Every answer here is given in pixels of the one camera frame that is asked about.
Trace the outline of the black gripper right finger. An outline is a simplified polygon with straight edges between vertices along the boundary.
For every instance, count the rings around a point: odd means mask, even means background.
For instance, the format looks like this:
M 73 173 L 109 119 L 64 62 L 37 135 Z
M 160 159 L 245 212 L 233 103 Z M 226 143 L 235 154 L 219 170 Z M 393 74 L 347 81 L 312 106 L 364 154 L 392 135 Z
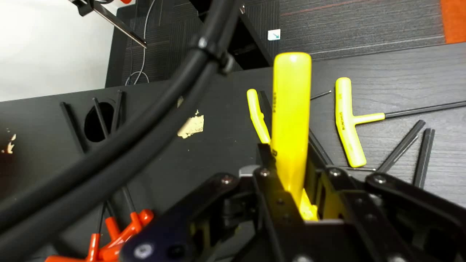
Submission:
M 440 262 L 405 240 L 385 209 L 344 170 L 323 172 L 323 262 Z

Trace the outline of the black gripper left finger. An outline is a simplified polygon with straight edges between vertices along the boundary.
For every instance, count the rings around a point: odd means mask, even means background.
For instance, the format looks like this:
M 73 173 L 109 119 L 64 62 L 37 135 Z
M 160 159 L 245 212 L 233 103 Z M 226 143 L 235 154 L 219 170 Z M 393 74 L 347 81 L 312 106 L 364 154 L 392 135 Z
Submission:
M 267 167 L 259 167 L 254 172 L 254 182 L 274 260 L 318 262 L 312 223 L 302 218 L 278 176 Z

